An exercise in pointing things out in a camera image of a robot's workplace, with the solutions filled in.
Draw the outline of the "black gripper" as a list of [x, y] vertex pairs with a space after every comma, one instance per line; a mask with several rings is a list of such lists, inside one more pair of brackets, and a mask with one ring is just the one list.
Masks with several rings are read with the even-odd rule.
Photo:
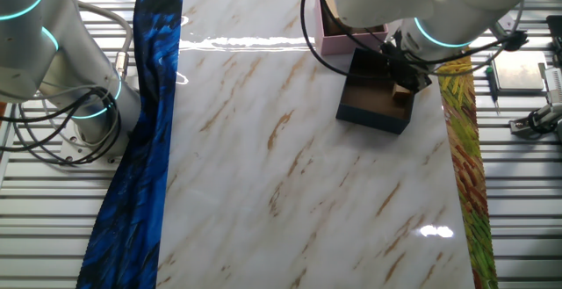
[[380, 51], [388, 59], [390, 76], [399, 86], [416, 94], [432, 84], [428, 67], [422, 62], [409, 60], [405, 52], [393, 43], [381, 44]]

